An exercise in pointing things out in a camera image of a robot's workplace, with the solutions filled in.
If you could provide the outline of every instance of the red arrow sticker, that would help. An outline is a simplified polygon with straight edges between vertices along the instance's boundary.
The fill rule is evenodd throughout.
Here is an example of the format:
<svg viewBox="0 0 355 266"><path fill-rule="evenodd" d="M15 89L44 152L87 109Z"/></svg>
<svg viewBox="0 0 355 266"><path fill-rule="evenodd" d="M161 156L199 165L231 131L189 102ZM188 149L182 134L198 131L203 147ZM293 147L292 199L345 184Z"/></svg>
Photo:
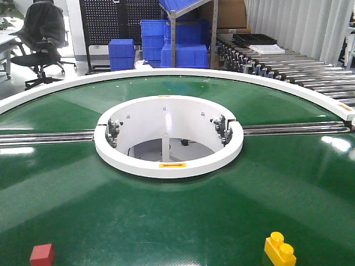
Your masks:
<svg viewBox="0 0 355 266"><path fill-rule="evenodd" d="M177 163L161 163L159 165L160 168L171 168L171 167L186 167L186 163L184 162L177 162Z"/></svg>

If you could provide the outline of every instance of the pegboard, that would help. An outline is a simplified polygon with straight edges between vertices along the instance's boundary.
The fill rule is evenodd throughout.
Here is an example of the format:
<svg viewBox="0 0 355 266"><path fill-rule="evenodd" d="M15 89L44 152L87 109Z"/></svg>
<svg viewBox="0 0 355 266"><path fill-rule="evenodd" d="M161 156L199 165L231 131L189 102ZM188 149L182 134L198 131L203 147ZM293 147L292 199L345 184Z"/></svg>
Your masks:
<svg viewBox="0 0 355 266"><path fill-rule="evenodd" d="M141 45L140 21L166 18L158 0L79 0L79 3L89 72L93 68L91 45L108 45L112 39L134 39L135 45Z"/></svg>

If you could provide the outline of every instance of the metal shelf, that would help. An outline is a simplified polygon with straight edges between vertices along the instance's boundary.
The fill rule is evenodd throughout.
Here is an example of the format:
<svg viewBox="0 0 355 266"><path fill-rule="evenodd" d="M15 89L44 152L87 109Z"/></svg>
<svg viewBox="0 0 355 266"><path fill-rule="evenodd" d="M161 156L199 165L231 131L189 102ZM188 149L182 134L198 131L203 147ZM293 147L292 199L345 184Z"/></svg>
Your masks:
<svg viewBox="0 0 355 266"><path fill-rule="evenodd" d="M201 5L213 1L213 18L212 18L212 34L211 34L211 62L210 69L214 69L216 55L216 35L217 35L217 19L218 19L218 0L199 0L181 10L169 11L164 9L171 23L171 66L176 67L176 19L189 13L190 11L200 7Z"/></svg>

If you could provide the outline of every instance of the orange warning label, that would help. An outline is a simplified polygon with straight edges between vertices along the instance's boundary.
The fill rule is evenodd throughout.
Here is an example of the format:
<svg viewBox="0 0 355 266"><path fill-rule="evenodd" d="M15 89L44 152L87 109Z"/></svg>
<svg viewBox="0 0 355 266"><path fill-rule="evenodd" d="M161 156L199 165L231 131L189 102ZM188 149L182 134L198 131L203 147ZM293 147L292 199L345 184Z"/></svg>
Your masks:
<svg viewBox="0 0 355 266"><path fill-rule="evenodd" d="M352 109L351 107L347 106L346 104L339 104L340 107L343 107L345 110L347 111L354 111L354 109Z"/></svg>
<svg viewBox="0 0 355 266"><path fill-rule="evenodd" d="M186 163L179 162L179 163L161 163L159 165L160 168L176 168L176 167L186 167Z"/></svg>

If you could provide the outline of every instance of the blue plastic crate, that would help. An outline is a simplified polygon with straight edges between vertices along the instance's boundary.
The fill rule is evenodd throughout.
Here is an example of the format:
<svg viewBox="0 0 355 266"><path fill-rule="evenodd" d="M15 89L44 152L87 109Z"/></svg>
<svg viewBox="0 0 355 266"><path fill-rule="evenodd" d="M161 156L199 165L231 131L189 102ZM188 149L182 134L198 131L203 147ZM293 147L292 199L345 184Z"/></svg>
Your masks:
<svg viewBox="0 0 355 266"><path fill-rule="evenodd" d="M172 11L172 10L178 11L198 1L197 0L159 0L159 2L168 11Z"/></svg>
<svg viewBox="0 0 355 266"><path fill-rule="evenodd" d="M164 46L164 36L142 35L143 48L162 48Z"/></svg>
<svg viewBox="0 0 355 266"><path fill-rule="evenodd" d="M210 35L209 21L205 19L193 19L190 21L180 22L176 26L176 43L177 44L206 44L206 37ZM165 43L171 39L171 25L165 26Z"/></svg>
<svg viewBox="0 0 355 266"><path fill-rule="evenodd" d="M152 68L159 68L161 60L147 60L145 65L150 65Z"/></svg>
<svg viewBox="0 0 355 266"><path fill-rule="evenodd" d="M112 39L109 43L109 57L135 57L133 39Z"/></svg>
<svg viewBox="0 0 355 266"><path fill-rule="evenodd" d="M132 68L111 68L111 71L130 70Z"/></svg>
<svg viewBox="0 0 355 266"><path fill-rule="evenodd" d="M161 48L143 48L143 59L160 60Z"/></svg>
<svg viewBox="0 0 355 266"><path fill-rule="evenodd" d="M164 36L167 20L145 19L140 21L142 35Z"/></svg>
<svg viewBox="0 0 355 266"><path fill-rule="evenodd" d="M110 57L110 68L112 69L133 69L134 57Z"/></svg>
<svg viewBox="0 0 355 266"><path fill-rule="evenodd" d="M165 44L161 50L162 68L171 67L171 46ZM178 68L208 68L208 54L206 46L203 44L176 45L176 67Z"/></svg>

